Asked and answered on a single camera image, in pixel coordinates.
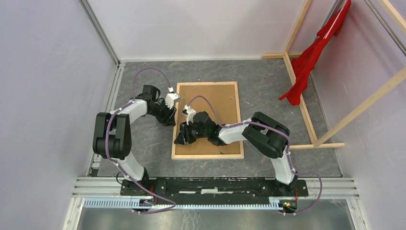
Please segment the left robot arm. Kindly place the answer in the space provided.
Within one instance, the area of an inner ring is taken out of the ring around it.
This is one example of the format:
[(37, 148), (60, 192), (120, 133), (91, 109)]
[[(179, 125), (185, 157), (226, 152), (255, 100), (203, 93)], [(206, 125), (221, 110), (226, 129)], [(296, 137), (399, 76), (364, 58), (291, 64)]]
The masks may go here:
[(164, 98), (160, 90), (152, 85), (145, 85), (141, 94), (135, 96), (122, 107), (96, 115), (92, 149), (95, 154), (113, 163), (138, 195), (145, 195), (150, 190), (147, 171), (132, 154), (131, 124), (138, 118), (151, 115), (166, 127), (175, 123), (176, 107), (180, 96), (172, 87)]

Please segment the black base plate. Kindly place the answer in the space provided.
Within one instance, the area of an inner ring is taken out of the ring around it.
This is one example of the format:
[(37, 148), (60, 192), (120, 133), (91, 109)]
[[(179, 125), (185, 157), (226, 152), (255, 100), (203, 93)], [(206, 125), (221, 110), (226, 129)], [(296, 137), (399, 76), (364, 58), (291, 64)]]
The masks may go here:
[(122, 180), (122, 196), (143, 196), (147, 205), (259, 205), (270, 197), (307, 197), (305, 180), (285, 185), (267, 177), (156, 177), (140, 186)]

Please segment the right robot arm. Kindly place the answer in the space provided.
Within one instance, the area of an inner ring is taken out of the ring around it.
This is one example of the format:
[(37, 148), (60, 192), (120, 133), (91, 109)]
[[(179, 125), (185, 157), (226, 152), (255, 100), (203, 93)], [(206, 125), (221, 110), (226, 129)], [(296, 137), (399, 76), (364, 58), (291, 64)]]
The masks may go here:
[(288, 196), (296, 189), (296, 171), (288, 160), (290, 131), (287, 127), (262, 112), (255, 112), (250, 119), (235, 124), (217, 123), (207, 112), (184, 109), (182, 113), (186, 121), (180, 123), (174, 144), (189, 145), (200, 138), (207, 139), (215, 146), (248, 141), (271, 159), (277, 191)]

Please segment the wooden beam rack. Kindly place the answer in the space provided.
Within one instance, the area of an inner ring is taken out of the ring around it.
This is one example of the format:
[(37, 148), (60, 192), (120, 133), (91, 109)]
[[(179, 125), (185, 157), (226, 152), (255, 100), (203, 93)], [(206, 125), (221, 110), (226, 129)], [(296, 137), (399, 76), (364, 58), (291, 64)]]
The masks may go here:
[(322, 48), (327, 44), (328, 40), (337, 35), (343, 26), (344, 16), (348, 13), (351, 1), (337, 0), (333, 6), (330, 16), (324, 23), (322, 30), (317, 33), (315, 43), (312, 44), (304, 53), (293, 54), (290, 53), (290, 48), (299, 32), (303, 20), (311, 5), (310, 0), (304, 1), (300, 13), (294, 24), (294, 28), (289, 36), (287, 44), (285, 45), (282, 53), (279, 54), (264, 54), (263, 59), (283, 59), (292, 82), (293, 87), (281, 99), (287, 98), (293, 105), (298, 105), (304, 119), (304, 123), (310, 138), (311, 143), (306, 145), (291, 145), (293, 150), (304, 149), (333, 149), (342, 148), (344, 143), (327, 143), (327, 140), (333, 137), (344, 126), (348, 125), (356, 117), (370, 108), (374, 103), (380, 100), (383, 96), (393, 90), (400, 83), (406, 79), (406, 70), (402, 69), (383, 84), (376, 92), (370, 95), (365, 101), (352, 110), (346, 117), (344, 117), (337, 125), (318, 138), (311, 121), (308, 109), (305, 105), (302, 91), (307, 87), (306, 80), (308, 80), (311, 70), (313, 70), (317, 59), (319, 58)]

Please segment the red cloth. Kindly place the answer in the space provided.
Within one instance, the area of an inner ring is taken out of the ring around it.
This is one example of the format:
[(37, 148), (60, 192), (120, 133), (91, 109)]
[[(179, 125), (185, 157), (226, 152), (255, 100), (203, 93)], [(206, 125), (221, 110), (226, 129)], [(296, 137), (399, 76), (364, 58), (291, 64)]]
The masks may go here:
[(316, 40), (298, 58), (291, 61), (296, 77), (295, 84), (279, 100), (287, 99), (293, 105), (300, 104), (300, 97), (308, 87), (310, 72), (315, 68), (320, 55), (333, 36), (338, 36), (349, 13), (352, 1), (347, 0), (344, 5), (317, 32)]

